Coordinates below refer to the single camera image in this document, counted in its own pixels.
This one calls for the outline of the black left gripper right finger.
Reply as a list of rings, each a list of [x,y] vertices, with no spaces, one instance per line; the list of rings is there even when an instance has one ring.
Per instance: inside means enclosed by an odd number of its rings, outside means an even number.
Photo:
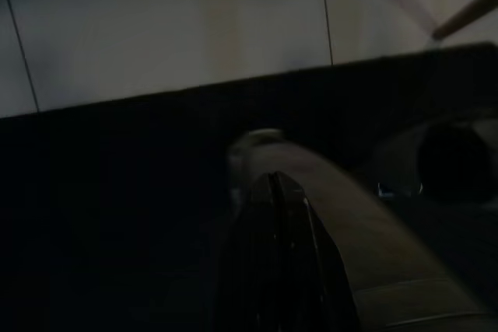
[[[282,332],[352,332],[352,291],[341,254],[304,188],[275,173],[282,254]]]

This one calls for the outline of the grey robot left leg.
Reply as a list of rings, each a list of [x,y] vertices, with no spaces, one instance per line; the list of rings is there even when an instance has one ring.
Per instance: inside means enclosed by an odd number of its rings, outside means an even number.
[[[243,135],[230,147],[229,161],[236,196],[273,171],[304,189],[341,254],[363,332],[498,332],[498,317],[332,161],[275,129]]]

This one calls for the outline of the grey robot right leg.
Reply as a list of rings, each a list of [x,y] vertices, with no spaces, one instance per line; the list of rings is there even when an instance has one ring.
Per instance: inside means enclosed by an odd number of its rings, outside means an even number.
[[[486,203],[498,197],[498,110],[447,115],[378,143],[366,180],[397,195],[440,203]]]

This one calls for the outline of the black floor mat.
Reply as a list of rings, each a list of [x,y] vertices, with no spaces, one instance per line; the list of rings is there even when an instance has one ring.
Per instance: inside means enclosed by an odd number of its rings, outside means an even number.
[[[0,332],[212,332],[226,151],[282,129],[355,167],[387,137],[498,110],[498,46],[0,120]]]

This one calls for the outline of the grey robot leg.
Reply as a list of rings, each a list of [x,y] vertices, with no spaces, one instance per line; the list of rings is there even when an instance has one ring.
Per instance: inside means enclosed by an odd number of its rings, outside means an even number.
[[[498,197],[498,110],[447,115],[378,143],[366,180],[397,195],[440,203],[486,203]]]
[[[341,254],[363,332],[498,332],[498,317],[332,161],[275,129],[243,135],[230,147],[229,161],[236,196],[273,171],[304,189]]]

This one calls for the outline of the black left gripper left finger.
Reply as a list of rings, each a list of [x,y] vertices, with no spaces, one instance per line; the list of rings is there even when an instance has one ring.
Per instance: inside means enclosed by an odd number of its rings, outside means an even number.
[[[219,263],[216,332],[277,331],[275,207],[269,175],[250,185]]]

